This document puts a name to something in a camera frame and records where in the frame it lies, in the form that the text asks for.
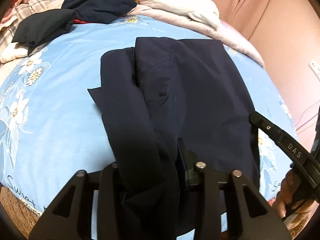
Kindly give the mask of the navy collared shirt dress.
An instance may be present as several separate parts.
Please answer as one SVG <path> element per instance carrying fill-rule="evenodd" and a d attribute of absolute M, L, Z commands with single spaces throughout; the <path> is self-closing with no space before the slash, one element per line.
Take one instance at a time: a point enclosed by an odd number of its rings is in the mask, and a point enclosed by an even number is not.
<path fill-rule="evenodd" d="M 123 239 L 175 239 L 183 197 L 178 140 L 208 166 L 259 186 L 258 130 L 244 81 L 218 40 L 139 37 L 101 57 L 101 111 L 126 186 Z"/>

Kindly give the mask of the brown fuzzy rug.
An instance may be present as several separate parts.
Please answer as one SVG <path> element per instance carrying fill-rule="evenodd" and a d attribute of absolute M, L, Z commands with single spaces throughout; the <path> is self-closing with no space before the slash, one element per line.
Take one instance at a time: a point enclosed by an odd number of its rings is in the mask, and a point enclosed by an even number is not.
<path fill-rule="evenodd" d="M 29 239 L 29 235 L 39 220 L 39 216 L 27 208 L 27 206 L 6 187 L 1 187 L 1 204 L 22 235 L 26 239 Z"/>

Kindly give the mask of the pink curtain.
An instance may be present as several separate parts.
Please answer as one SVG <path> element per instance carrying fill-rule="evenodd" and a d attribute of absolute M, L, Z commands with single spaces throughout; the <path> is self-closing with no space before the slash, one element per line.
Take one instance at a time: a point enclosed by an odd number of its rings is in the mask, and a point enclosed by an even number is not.
<path fill-rule="evenodd" d="M 261 22 L 319 27 L 319 0 L 212 0 L 220 19 L 249 39 Z"/>

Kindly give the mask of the cream folded garment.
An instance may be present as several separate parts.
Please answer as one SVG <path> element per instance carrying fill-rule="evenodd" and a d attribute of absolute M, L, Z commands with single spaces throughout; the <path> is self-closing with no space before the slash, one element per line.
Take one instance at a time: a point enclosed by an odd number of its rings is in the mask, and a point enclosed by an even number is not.
<path fill-rule="evenodd" d="M 15 59 L 28 57 L 40 51 L 46 44 L 42 44 L 38 47 L 29 47 L 18 42 L 10 43 L 1 53 L 1 63 L 7 63 Z"/>

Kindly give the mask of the white plush pillow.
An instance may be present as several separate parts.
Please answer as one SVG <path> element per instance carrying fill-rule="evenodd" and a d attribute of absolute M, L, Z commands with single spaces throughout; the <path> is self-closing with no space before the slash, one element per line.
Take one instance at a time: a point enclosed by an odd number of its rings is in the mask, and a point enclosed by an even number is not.
<path fill-rule="evenodd" d="M 220 13 L 212 0 L 139 0 L 140 4 L 201 22 L 215 29 L 221 25 Z"/>

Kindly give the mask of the folded dark navy garment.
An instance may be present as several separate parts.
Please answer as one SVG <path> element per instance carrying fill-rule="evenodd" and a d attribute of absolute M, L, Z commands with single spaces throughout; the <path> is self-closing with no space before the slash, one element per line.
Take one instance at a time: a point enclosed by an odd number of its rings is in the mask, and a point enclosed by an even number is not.
<path fill-rule="evenodd" d="M 38 47 L 69 33 L 75 16 L 72 9 L 52 9 L 30 15 L 20 22 L 12 42 Z"/>

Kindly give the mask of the red garment under navy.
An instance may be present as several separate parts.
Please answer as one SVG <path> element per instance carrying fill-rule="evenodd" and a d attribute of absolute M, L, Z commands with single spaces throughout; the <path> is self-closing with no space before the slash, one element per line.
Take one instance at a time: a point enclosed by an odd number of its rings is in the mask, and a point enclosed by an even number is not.
<path fill-rule="evenodd" d="M 86 21 L 81 21 L 81 20 L 78 20 L 78 19 L 74 19 L 74 24 L 88 24 L 88 22 Z"/>

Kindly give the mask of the pink quilt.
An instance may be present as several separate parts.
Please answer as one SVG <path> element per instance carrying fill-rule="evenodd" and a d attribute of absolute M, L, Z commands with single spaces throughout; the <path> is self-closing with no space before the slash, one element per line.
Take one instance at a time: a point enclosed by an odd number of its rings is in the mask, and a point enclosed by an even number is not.
<path fill-rule="evenodd" d="M 226 22 L 222 21 L 216 30 L 207 24 L 192 20 L 188 16 L 178 15 L 161 9 L 153 9 L 141 4 L 137 5 L 127 14 L 129 17 L 135 15 L 148 16 L 154 20 L 189 29 L 214 40 L 219 40 L 230 48 L 245 54 L 261 67 L 264 68 L 265 66 L 263 58 L 253 44 Z"/>

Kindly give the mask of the grey plaid blanket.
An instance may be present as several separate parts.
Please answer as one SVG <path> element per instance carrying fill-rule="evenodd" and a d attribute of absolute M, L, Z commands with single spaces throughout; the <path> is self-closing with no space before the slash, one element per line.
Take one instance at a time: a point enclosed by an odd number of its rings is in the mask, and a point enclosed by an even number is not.
<path fill-rule="evenodd" d="M 63 2 L 64 0 L 26 0 L 14 7 L 10 20 L 1 24 L 1 53 L 12 42 L 21 21 L 35 13 L 61 9 Z"/>

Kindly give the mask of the crumpled navy garment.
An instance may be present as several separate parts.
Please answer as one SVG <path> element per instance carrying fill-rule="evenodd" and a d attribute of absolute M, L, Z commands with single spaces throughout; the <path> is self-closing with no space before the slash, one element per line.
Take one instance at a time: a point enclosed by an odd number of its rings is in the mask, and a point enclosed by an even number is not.
<path fill-rule="evenodd" d="M 81 22 L 109 24 L 136 6 L 135 0 L 65 0 L 61 8 L 74 10 Z"/>

